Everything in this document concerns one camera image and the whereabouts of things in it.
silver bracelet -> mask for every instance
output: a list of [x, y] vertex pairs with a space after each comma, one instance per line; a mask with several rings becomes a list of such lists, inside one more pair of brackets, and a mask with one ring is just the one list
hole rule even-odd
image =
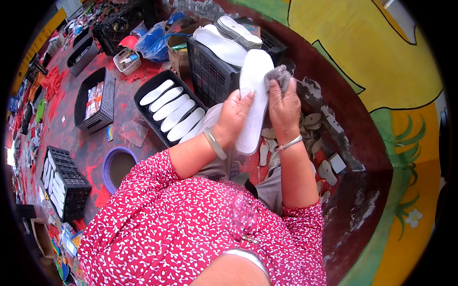
[[281, 151], [281, 150], [285, 150], [286, 148], [296, 144], [297, 142], [301, 142], [302, 141], [302, 135], [299, 135], [296, 139], [294, 139], [293, 141], [289, 142], [289, 143], [286, 143], [285, 145], [281, 145], [277, 148], [275, 148], [275, 151], [278, 152], [278, 151]]
[[221, 145], [216, 141], [215, 136], [213, 136], [213, 133], [210, 130], [210, 128], [205, 128], [203, 133], [207, 137], [208, 142], [210, 142], [210, 146], [213, 148], [216, 155], [218, 155], [218, 157], [221, 158], [221, 160], [225, 160], [227, 158], [227, 155], [221, 148]]

red floral shirt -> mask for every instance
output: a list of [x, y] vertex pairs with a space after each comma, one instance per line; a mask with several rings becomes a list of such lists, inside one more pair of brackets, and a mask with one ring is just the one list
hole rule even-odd
[[188, 285], [225, 250], [264, 263], [273, 285], [323, 285], [319, 202], [279, 217], [244, 187], [180, 181], [165, 150], [136, 164], [85, 230], [90, 285]]

hand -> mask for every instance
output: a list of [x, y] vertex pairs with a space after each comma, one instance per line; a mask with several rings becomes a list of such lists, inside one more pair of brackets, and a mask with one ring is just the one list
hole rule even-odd
[[270, 81], [269, 115], [278, 145], [285, 145], [300, 135], [300, 100], [296, 94], [296, 80], [293, 77], [284, 97], [278, 82]]
[[245, 125], [246, 115], [253, 104], [255, 92], [240, 98], [240, 90], [233, 91], [223, 103], [216, 125], [212, 129], [216, 141], [223, 149], [233, 145]]

red helmet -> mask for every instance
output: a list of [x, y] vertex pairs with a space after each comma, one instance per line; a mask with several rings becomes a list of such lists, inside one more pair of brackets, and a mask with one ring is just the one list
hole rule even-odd
[[118, 46], [129, 47], [133, 50], [137, 41], [138, 39], [135, 36], [130, 35], [122, 39], [122, 41], [119, 42]]

wall mural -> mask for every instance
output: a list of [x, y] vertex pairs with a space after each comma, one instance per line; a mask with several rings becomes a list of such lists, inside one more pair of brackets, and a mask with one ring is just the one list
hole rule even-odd
[[344, 131], [336, 150], [359, 164], [339, 186], [350, 192], [323, 206], [328, 284], [401, 285], [434, 229], [444, 93], [426, 39], [398, 0], [163, 3], [212, 21], [252, 17], [287, 44], [303, 109], [325, 104]]

